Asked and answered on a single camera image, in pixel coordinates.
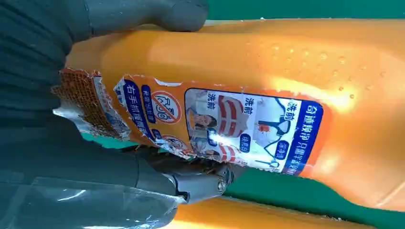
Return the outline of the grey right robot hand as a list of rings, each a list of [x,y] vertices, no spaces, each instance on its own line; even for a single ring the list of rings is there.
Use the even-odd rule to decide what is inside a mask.
[[[160,228],[194,194],[222,194],[244,168],[83,139],[52,92],[77,42],[154,24],[198,31],[204,0],[3,0],[0,3],[0,226]]]

